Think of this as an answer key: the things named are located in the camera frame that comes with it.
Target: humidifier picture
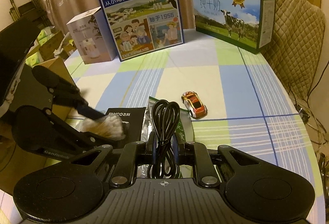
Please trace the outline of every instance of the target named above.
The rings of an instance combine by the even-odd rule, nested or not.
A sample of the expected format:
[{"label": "humidifier picture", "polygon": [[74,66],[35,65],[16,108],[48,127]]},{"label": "humidifier picture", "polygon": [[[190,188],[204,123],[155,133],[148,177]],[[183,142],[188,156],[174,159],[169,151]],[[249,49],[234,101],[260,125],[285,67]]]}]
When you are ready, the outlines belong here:
[{"label": "humidifier picture", "polygon": [[96,48],[96,44],[92,38],[83,40],[82,48],[90,58],[98,58],[100,56],[99,50]]}]

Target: blue milk box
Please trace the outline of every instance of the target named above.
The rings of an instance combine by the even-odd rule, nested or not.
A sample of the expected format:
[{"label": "blue milk box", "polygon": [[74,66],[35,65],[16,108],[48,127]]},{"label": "blue milk box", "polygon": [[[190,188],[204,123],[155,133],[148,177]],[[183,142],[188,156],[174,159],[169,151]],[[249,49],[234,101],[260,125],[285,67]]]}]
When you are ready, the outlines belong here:
[{"label": "blue milk box", "polygon": [[120,60],[184,43],[178,0],[99,0]]},{"label": "blue milk box", "polygon": [[193,0],[195,29],[254,54],[272,39],[275,0]]}]

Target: tablecloth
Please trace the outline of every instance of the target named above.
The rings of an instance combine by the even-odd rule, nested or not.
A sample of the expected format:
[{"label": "tablecloth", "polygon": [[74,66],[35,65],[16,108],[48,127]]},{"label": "tablecloth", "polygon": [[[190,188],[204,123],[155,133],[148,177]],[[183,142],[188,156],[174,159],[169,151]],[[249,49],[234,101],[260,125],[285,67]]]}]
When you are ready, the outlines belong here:
[{"label": "tablecloth", "polygon": [[[184,34],[183,45],[124,62],[85,65],[76,51],[65,64],[89,105],[100,111],[143,107],[149,96],[185,108],[182,93],[197,92],[208,115],[193,120],[195,141],[212,149],[228,144],[302,175],[316,194],[307,219],[324,224],[324,196],[310,139],[266,60],[194,30]],[[68,122],[74,126],[80,119],[73,111]],[[10,207],[12,199],[1,196],[2,203],[8,201],[1,205],[0,223],[7,224],[17,212]]]}]

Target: gray ridged panel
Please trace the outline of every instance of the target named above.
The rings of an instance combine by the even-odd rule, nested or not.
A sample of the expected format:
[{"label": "gray ridged panel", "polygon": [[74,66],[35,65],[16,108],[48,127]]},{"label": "gray ridged panel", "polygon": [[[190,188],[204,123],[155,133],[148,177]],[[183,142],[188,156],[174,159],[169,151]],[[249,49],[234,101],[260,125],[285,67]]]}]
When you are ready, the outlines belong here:
[{"label": "gray ridged panel", "polygon": [[[23,224],[31,223],[33,222],[28,220],[23,222]],[[94,212],[71,222],[71,224],[82,223],[251,224],[255,222],[234,213],[217,191],[200,188],[195,185],[193,179],[136,179],[135,184],[129,188],[112,190],[104,203]]]}]

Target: white product box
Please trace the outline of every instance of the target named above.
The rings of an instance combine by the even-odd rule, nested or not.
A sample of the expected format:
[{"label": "white product box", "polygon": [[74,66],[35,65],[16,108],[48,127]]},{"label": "white product box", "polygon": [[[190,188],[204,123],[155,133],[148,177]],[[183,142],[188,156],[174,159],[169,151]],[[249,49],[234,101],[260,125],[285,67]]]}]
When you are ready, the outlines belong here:
[{"label": "white product box", "polygon": [[73,17],[66,25],[85,64],[112,61],[117,55],[100,7]]}]

